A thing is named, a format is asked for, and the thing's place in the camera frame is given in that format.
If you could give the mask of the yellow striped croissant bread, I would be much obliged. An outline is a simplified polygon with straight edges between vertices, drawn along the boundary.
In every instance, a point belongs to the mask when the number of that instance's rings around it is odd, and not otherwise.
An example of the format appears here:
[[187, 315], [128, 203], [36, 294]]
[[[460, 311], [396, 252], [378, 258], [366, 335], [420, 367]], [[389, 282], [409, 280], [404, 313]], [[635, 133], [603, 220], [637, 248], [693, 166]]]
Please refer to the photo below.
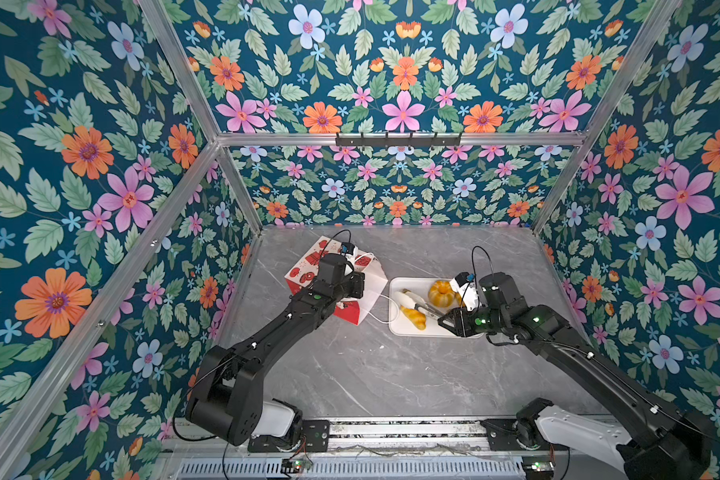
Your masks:
[[437, 280], [428, 290], [428, 302], [438, 309], [452, 308], [459, 305], [460, 301], [460, 294], [452, 289], [449, 281]]

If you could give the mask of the red white paper bag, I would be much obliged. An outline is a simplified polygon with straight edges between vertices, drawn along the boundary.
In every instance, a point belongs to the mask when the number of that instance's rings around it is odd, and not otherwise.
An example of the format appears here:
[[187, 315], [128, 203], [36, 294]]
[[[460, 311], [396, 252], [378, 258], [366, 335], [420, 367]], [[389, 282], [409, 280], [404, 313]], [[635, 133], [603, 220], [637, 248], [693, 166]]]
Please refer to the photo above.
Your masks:
[[381, 299], [388, 277], [381, 261], [350, 240], [319, 237], [284, 276], [293, 294], [308, 290], [330, 298], [334, 315], [360, 325]]

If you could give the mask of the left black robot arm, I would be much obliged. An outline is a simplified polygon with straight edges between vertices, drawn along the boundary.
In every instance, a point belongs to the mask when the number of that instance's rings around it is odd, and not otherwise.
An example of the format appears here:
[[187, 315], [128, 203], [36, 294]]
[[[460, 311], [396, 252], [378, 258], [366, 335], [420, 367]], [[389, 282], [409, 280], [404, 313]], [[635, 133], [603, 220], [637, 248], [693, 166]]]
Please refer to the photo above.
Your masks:
[[339, 302], [362, 298], [364, 288], [365, 274], [345, 256], [323, 256], [315, 278], [278, 316], [249, 338], [208, 351], [189, 394], [186, 420], [235, 446], [252, 436], [285, 436], [296, 411], [264, 400], [267, 374], [332, 316]]

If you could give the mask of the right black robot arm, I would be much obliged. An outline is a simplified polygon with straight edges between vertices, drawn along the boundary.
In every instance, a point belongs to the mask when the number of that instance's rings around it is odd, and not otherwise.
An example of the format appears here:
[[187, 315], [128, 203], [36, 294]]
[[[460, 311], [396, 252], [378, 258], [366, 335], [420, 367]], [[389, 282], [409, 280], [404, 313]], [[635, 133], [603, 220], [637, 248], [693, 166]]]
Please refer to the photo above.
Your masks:
[[501, 347], [524, 347], [554, 365], [597, 400], [612, 423], [570, 413], [536, 398], [509, 429], [526, 450], [560, 445], [621, 471], [630, 479], [699, 479], [711, 463], [714, 426], [650, 393], [598, 353], [567, 319], [546, 305], [531, 306], [514, 279], [463, 272], [447, 282], [446, 304], [436, 306], [409, 289], [393, 295], [403, 312], [434, 320], [451, 335], [501, 336]]

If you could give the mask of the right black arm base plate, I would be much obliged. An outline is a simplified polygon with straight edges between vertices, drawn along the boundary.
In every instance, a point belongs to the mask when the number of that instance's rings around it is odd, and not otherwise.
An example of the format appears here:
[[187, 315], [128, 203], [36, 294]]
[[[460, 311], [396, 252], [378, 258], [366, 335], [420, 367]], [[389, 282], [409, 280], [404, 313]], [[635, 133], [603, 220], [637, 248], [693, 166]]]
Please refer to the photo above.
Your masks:
[[479, 424], [485, 429], [487, 441], [494, 451], [538, 451], [550, 447], [535, 424], [528, 420], [488, 418]]

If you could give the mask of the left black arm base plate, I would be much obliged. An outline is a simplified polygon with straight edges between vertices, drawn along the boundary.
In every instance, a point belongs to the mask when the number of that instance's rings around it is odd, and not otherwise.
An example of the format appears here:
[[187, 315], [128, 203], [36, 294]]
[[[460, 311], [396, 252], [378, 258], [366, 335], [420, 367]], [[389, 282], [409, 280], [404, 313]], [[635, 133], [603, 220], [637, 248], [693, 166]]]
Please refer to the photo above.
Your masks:
[[292, 425], [283, 437], [262, 435], [252, 438], [247, 446], [249, 453], [288, 453], [297, 451], [324, 453], [328, 450], [331, 422], [313, 419], [300, 420]]

